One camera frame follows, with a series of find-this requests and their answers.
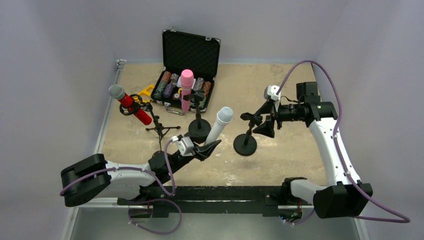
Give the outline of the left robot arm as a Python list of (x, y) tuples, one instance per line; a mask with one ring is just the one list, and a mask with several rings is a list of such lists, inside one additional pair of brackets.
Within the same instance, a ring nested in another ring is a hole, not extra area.
[(105, 159), (102, 153), (91, 155), (60, 173), (67, 207), (77, 207), (97, 198), (133, 200), (141, 188), (159, 187), (164, 195), (177, 191), (174, 174), (194, 159), (209, 158), (220, 139), (196, 143), (189, 135), (175, 135), (162, 151), (145, 164), (123, 164)]

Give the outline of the pink microphone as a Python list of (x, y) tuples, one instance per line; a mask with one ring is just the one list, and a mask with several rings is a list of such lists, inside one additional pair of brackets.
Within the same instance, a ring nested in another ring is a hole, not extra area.
[(190, 109), (190, 101), (184, 100), (184, 97), (191, 94), (193, 83), (194, 83), (194, 73), (190, 69), (184, 69), (181, 72), (181, 76), (180, 76), (181, 109), (184, 114), (186, 114)]

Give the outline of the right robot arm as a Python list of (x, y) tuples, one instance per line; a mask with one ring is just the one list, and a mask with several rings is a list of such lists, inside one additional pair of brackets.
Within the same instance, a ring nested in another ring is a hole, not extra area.
[(321, 100), (315, 82), (296, 84), (293, 104), (281, 104), (278, 90), (277, 85), (265, 88), (266, 102), (254, 116), (266, 115), (266, 119), (253, 133), (274, 138), (275, 129), (280, 129), (283, 122), (304, 122), (318, 147), (326, 178), (325, 186), (312, 183), (305, 177), (286, 178), (281, 194), (312, 204), (321, 219), (359, 216), (368, 203), (360, 190), (371, 196), (373, 189), (369, 183), (362, 182), (352, 167), (343, 142), (340, 140), (339, 146), (334, 143), (339, 132), (334, 104)]

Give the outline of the white microphone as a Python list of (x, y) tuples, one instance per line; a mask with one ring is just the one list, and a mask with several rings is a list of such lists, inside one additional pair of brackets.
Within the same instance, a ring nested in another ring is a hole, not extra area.
[(234, 112), (228, 107), (222, 107), (216, 114), (215, 122), (204, 142), (204, 145), (208, 145), (218, 139), (223, 129), (233, 120)]

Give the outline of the red glitter microphone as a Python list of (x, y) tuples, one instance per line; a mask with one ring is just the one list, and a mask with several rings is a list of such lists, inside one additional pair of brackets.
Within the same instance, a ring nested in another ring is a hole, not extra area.
[(144, 125), (150, 125), (152, 118), (142, 109), (142, 104), (136, 100), (140, 100), (140, 96), (133, 94), (128, 95), (124, 88), (119, 84), (111, 85), (108, 89), (109, 95), (119, 101), (119, 111), (124, 116), (135, 116)]

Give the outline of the black round base mic stand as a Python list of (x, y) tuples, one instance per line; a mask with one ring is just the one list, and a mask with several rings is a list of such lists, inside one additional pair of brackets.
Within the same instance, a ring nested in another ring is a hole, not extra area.
[(244, 121), (249, 121), (248, 130), (234, 139), (233, 148), (241, 156), (251, 156), (257, 150), (257, 141), (252, 136), (253, 128), (262, 123), (263, 117), (245, 112), (240, 115), (240, 118)]

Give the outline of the black tripod shock mount stand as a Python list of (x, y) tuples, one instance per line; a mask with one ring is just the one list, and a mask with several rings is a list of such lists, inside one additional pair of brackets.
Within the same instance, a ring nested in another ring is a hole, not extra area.
[(159, 122), (160, 117), (153, 112), (153, 106), (149, 102), (140, 102), (142, 105), (142, 109), (147, 113), (149, 117), (152, 118), (152, 122), (154, 127), (147, 127), (146, 131), (154, 131), (158, 135), (159, 149), (162, 150), (162, 139), (170, 130), (179, 130), (181, 126), (169, 126), (166, 127), (162, 123)]

